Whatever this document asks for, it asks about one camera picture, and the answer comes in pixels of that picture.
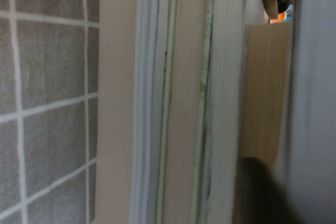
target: wooden board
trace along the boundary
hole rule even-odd
[[[286,98],[290,23],[250,26],[240,156],[275,167]]]
[[[191,221],[206,0],[178,0],[167,139],[164,224]]]
[[[128,223],[137,0],[100,0],[96,223]]]

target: gray tile wall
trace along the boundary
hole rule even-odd
[[[98,22],[99,0],[0,0],[0,224],[94,221]]]

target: white grout line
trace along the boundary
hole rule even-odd
[[[88,94],[88,7],[87,0],[83,1],[84,23],[85,23],[85,43],[84,43],[84,66],[85,66],[85,95]],[[89,101],[85,99],[85,152],[86,162],[89,164]],[[86,224],[90,224],[90,191],[89,191],[89,165],[86,167]]]
[[[66,181],[76,177],[81,172],[86,170],[87,167],[94,164],[96,161],[97,161],[97,159],[93,158],[92,160],[90,160],[90,162],[88,162],[88,163],[84,164],[83,166],[79,167],[77,170],[73,171],[72,173],[67,174],[66,176],[64,176],[64,177],[54,181],[53,183],[51,183],[48,187],[46,187],[46,188],[42,189],[41,191],[38,191],[37,193],[31,195],[29,198],[26,199],[25,202],[21,202],[19,204],[16,204],[15,206],[12,206],[12,207],[8,208],[7,210],[1,212],[0,213],[0,221],[7,218],[8,216],[15,213],[16,211],[20,210],[22,208],[22,206],[26,206],[27,204],[33,202],[34,200],[48,194],[51,190],[58,187],[59,185],[62,185]]]
[[[20,72],[20,52],[17,41],[17,22],[16,22],[16,6],[15,0],[9,0],[9,22],[10,22],[10,36],[13,46],[13,59],[14,59],[14,75],[15,75],[15,100],[17,117],[17,151],[19,158],[19,181],[20,181],[20,197],[22,209],[22,224],[28,223],[27,206],[24,204],[27,198],[26,193],[26,165],[24,153],[24,126],[22,117],[22,100],[21,100],[21,72]]]
[[[10,215],[12,215],[13,213],[21,210],[21,206],[22,206],[22,204],[19,203],[19,204],[15,205],[15,206],[12,206],[12,207],[8,208],[7,210],[1,212],[0,213],[0,221],[3,220],[3,219],[5,219],[5,218],[7,218]]]
[[[10,114],[4,114],[4,115],[0,115],[0,123],[3,122],[7,122],[7,121],[11,121],[14,119],[17,119],[19,116],[30,116],[30,115],[35,115],[38,113],[42,113],[42,112],[46,112],[49,110],[53,110],[53,109],[57,109],[63,106],[68,106],[68,105],[72,105],[75,103],[79,103],[82,101],[85,101],[85,99],[91,99],[91,98],[96,98],[98,97],[98,93],[90,93],[88,95],[83,95],[81,97],[76,97],[76,98],[72,98],[72,99],[67,99],[67,100],[61,100],[61,101],[57,101],[57,102],[53,102],[50,104],[46,104],[46,105],[41,105],[41,106],[37,106],[31,109],[25,109],[21,111],[21,114],[19,114],[18,112],[14,112],[14,113],[10,113]]]
[[[5,11],[5,10],[0,10],[0,18],[10,18],[10,12]],[[89,26],[89,27],[96,27],[96,28],[99,27],[99,23],[95,23],[95,22],[86,22],[85,20],[80,20],[80,19],[52,17],[52,16],[45,16],[45,15],[40,15],[40,14],[16,12],[16,18],[19,20],[30,20],[30,21],[36,21],[36,22],[52,23],[52,24],[63,24],[63,25],[72,25],[72,26]]]

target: light wood panel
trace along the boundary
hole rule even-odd
[[[250,26],[240,156],[274,168],[286,98],[290,23]]]
[[[206,0],[178,0],[167,139],[164,224],[191,221]]]
[[[128,223],[137,0],[100,0],[96,223]]]

